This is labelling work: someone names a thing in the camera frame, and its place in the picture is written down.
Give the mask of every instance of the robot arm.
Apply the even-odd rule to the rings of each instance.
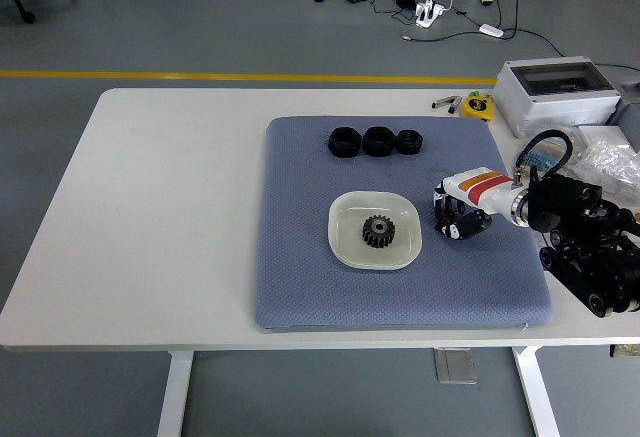
[[[640,236],[640,225],[631,211],[602,199],[601,187],[556,174],[560,167],[539,179],[532,166],[528,187],[486,167],[447,177],[434,192],[435,228],[468,239],[490,227],[491,215],[502,214],[514,225],[549,233],[551,246],[540,251],[543,267],[594,315],[639,310],[640,248],[626,233]],[[467,206],[474,210],[465,214]]]
[[[452,239],[468,239],[491,226],[492,214],[526,227],[521,218],[526,195],[511,178],[486,167],[447,177],[433,194],[436,230]],[[476,210],[464,215],[466,206]]]

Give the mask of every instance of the plastic bag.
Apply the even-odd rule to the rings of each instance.
[[[605,199],[622,206],[640,206],[640,161],[631,151],[598,141],[571,169],[590,184],[602,186]]]

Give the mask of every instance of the blue mat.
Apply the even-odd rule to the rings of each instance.
[[[361,134],[384,125],[415,129],[422,150],[338,159],[334,128]],[[255,265],[255,318],[266,329],[300,326],[512,326],[553,317],[531,230],[494,216],[466,241],[434,230],[433,189],[444,178],[486,166],[505,172],[487,124],[441,117],[285,117],[266,135],[265,178]],[[393,192],[418,210],[422,252],[395,271],[354,269],[327,238],[329,207],[340,195]]]

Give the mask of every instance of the yellow tape measure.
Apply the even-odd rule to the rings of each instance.
[[[482,119],[485,122],[491,122],[493,118],[491,97],[481,97],[480,92],[471,92],[462,103],[460,115],[462,117]]]

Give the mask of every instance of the red stripe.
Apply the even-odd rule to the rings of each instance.
[[[511,182],[511,179],[506,175],[499,175],[498,177],[494,177],[493,179],[480,182],[473,189],[471,189],[471,191],[469,191],[469,200],[473,203],[473,205],[478,205],[480,196],[485,190],[495,187],[496,185],[504,184],[505,182]]]

